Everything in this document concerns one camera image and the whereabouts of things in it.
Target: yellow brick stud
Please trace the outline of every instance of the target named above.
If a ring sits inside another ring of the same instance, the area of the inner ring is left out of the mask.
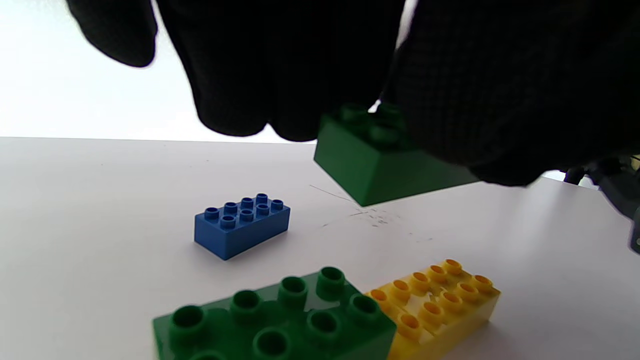
[[[446,270],[449,274],[453,274],[458,276],[462,273],[462,265],[459,262],[453,259],[446,259],[442,264],[444,270]]]
[[[429,290],[429,278],[421,272],[414,272],[409,279],[413,294],[424,296]]]
[[[420,340],[422,334],[420,322],[413,315],[401,313],[397,317],[396,324],[398,325],[398,334],[412,341]]]
[[[394,281],[393,284],[391,285],[390,292],[391,292],[390,295],[401,306],[406,305],[406,302],[409,301],[409,298],[411,297],[411,292],[409,291],[409,285],[402,280]]]
[[[462,310],[462,299],[454,293],[443,292],[438,297],[438,304],[450,313],[457,314]]]
[[[471,285],[475,286],[481,293],[491,293],[493,283],[482,275],[474,275],[471,278]]]
[[[467,302],[475,303],[478,300],[478,294],[478,289],[466,282],[459,282],[456,287],[456,295]]]
[[[447,282],[447,271],[438,265],[429,266],[429,270],[427,270],[427,276],[431,280],[440,284],[445,284]]]

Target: white tabletop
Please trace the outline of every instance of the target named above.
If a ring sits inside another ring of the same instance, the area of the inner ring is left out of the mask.
[[[597,191],[472,184],[359,208],[312,145],[0,138],[0,359],[153,359],[151,319],[335,265],[360,290],[445,258],[491,278],[448,359],[640,358],[640,257]],[[222,261],[193,215],[265,192],[289,232]]]

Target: pencil mark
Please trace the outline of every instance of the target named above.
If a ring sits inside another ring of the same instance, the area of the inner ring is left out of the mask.
[[[317,186],[313,186],[313,185],[311,185],[311,184],[309,184],[309,186],[311,186],[312,188],[314,188],[314,189],[316,189],[316,190],[320,190],[320,191],[322,191],[323,193],[327,193],[327,194],[329,194],[329,195],[331,195],[331,196],[337,197],[338,199],[342,199],[342,200],[346,200],[346,201],[348,201],[348,202],[351,202],[351,200],[350,200],[350,199],[347,199],[347,198],[345,198],[345,197],[341,197],[340,195],[335,195],[334,193],[330,193],[330,192],[328,192],[328,191],[326,191],[326,190],[322,190],[322,189],[320,189],[320,188],[319,188],[319,187],[317,187]]]

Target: green brick stud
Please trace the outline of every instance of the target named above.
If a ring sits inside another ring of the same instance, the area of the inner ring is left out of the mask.
[[[323,116],[314,160],[361,206],[478,181],[415,146],[389,104],[376,113],[345,105]]]
[[[396,324],[327,266],[153,321],[160,360],[386,360]]]

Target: gloved hand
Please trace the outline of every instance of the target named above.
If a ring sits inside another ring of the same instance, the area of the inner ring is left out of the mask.
[[[149,1],[67,0],[95,47],[138,67],[154,56]],[[311,140],[320,114],[384,90],[425,151],[493,183],[640,152],[636,2],[422,0],[393,66],[401,1],[157,4],[219,133],[269,122]]]
[[[67,0],[85,37],[122,63],[147,66],[157,31],[150,0]],[[157,0],[200,120],[225,135],[268,122],[293,141],[320,114],[373,104],[396,45],[401,1]]]

